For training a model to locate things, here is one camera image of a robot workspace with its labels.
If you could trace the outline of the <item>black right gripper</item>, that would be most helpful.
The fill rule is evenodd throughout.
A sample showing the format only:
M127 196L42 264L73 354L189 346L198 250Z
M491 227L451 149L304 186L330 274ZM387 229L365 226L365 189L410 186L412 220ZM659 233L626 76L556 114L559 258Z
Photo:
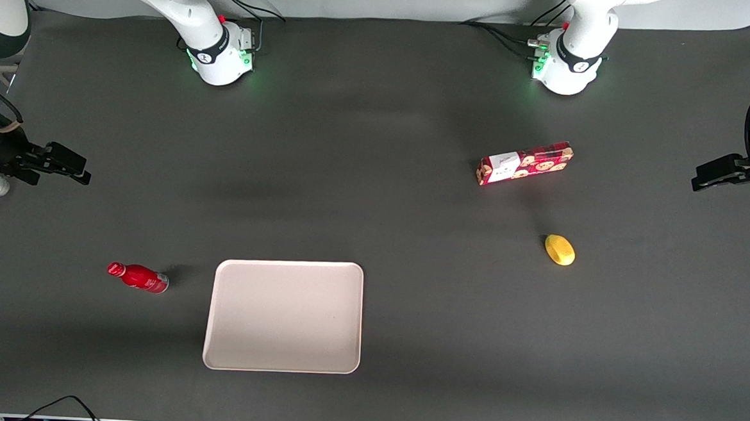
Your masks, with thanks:
M8 119L0 114L0 128ZM46 161L41 161L44 153ZM22 128L0 133L0 176L12 177L22 183L36 185L40 175L66 176L88 186L91 173L86 170L87 159L59 143L44 148L30 142Z

